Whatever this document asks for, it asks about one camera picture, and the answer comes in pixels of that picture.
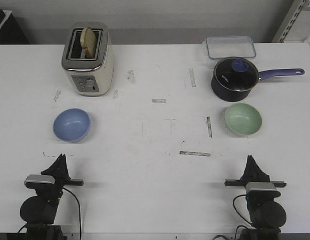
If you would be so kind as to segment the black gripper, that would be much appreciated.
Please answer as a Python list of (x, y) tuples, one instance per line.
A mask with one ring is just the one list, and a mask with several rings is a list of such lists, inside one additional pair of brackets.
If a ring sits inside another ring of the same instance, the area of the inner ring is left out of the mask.
[(271, 181), (269, 175), (260, 169), (252, 155), (247, 156), (246, 166), (240, 179), (226, 179), (224, 182), (226, 187), (246, 187), (248, 184), (269, 189), (286, 187), (284, 181)]
[[(59, 168), (61, 162), (61, 173), (62, 176), (54, 176)], [(66, 155), (60, 154), (54, 163), (47, 168), (46, 170), (41, 172), (41, 175), (46, 176), (54, 176), (55, 178), (55, 190), (54, 190), (54, 197), (60, 198), (63, 194), (62, 189), (64, 186), (82, 186), (84, 181), (82, 179), (72, 179), (69, 176), (67, 162), (66, 162)]]

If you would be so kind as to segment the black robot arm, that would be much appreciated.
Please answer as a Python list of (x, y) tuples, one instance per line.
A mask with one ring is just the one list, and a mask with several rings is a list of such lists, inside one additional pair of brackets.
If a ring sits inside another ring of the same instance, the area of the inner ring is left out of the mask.
[(69, 176), (66, 155), (60, 154), (54, 163), (40, 174), (31, 174), (24, 181), (25, 187), (33, 189), (35, 196), (26, 199), (20, 208), (20, 217), (26, 223), (25, 234), (17, 232), (21, 240), (66, 240), (59, 225), (55, 225), (60, 199), (64, 191), (74, 196), (78, 204), (79, 238), (82, 238), (81, 206), (78, 198), (66, 186), (82, 186), (82, 179)]
[(244, 187), (246, 207), (250, 220), (238, 214), (251, 227), (243, 227), (239, 240), (278, 240), (280, 228), (286, 223), (286, 212), (275, 198), (281, 196), (278, 188), (286, 187), (283, 181), (271, 181), (257, 165), (252, 155), (247, 156), (240, 179), (226, 179), (226, 187)]

